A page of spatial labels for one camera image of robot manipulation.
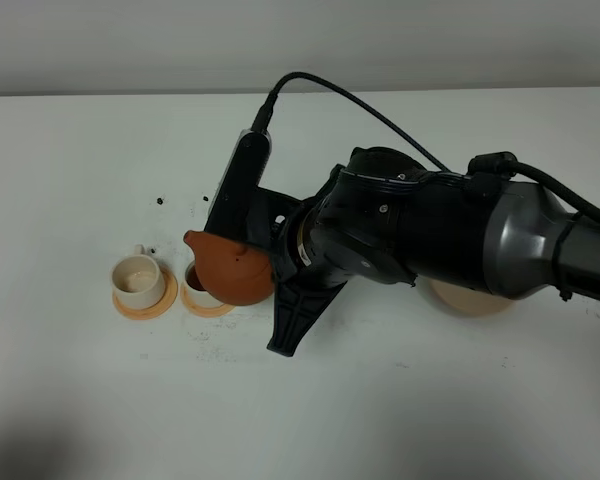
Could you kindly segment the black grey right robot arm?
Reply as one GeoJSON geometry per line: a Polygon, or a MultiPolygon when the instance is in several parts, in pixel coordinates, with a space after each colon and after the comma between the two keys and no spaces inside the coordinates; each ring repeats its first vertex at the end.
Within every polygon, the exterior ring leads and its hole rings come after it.
{"type": "Polygon", "coordinates": [[[357,148],[285,217],[269,252],[268,349],[292,356],[343,286],[426,277],[511,300],[552,286],[600,301],[600,209],[508,152],[466,173],[398,151],[357,148]]]}

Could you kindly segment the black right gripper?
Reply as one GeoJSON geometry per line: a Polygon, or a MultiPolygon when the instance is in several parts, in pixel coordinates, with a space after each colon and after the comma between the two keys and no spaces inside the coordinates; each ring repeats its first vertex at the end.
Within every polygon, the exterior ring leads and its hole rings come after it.
{"type": "Polygon", "coordinates": [[[302,200],[257,187],[249,245],[287,250],[275,263],[274,323],[267,349],[292,357],[350,278],[413,284],[425,276],[485,287],[485,196],[478,179],[434,172],[386,147],[357,147],[325,192],[302,200]]]}

